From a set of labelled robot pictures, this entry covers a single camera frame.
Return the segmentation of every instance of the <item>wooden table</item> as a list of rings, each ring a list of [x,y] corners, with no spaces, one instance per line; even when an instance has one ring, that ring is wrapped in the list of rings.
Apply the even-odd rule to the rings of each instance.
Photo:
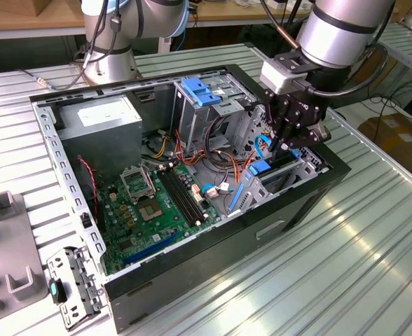
[[[272,10],[280,19],[282,10]],[[191,15],[188,27],[194,25]],[[202,2],[198,6],[198,27],[257,25],[269,23],[260,5],[244,8],[233,0],[225,3]],[[78,0],[52,0],[37,17],[0,11],[0,39],[85,34],[83,13]]]

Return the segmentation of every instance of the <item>gray holder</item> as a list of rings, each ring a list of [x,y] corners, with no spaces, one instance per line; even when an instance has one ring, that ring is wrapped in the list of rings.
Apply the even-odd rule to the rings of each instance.
[[[0,319],[47,293],[24,200],[0,192]]]

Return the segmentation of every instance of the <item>slotted metal table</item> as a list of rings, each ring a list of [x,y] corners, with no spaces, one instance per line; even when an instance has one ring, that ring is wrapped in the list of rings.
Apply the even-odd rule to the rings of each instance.
[[[262,57],[231,45],[137,63],[144,76],[236,63],[258,80]],[[33,72],[66,85],[77,68]],[[81,243],[28,102],[44,92],[22,73],[0,73],[0,190],[24,195],[43,265]],[[123,335],[412,335],[412,175],[335,113],[326,124],[328,146],[352,168],[346,179],[302,224]],[[49,295],[0,320],[0,335],[46,333],[66,333]],[[74,334],[114,334],[107,309]]]
[[[388,54],[412,70],[412,31],[399,23],[389,24],[379,39]]]

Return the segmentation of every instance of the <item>ram slot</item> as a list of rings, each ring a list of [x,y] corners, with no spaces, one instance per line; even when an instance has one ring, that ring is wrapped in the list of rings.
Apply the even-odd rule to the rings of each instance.
[[[190,227],[205,220],[202,212],[173,171],[159,173],[161,182]]]

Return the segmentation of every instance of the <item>motherboard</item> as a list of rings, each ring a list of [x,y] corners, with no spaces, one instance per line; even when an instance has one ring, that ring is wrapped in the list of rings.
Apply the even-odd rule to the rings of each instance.
[[[216,209],[199,198],[197,185],[178,164],[164,170],[125,170],[117,182],[100,188],[107,274],[219,222]]]

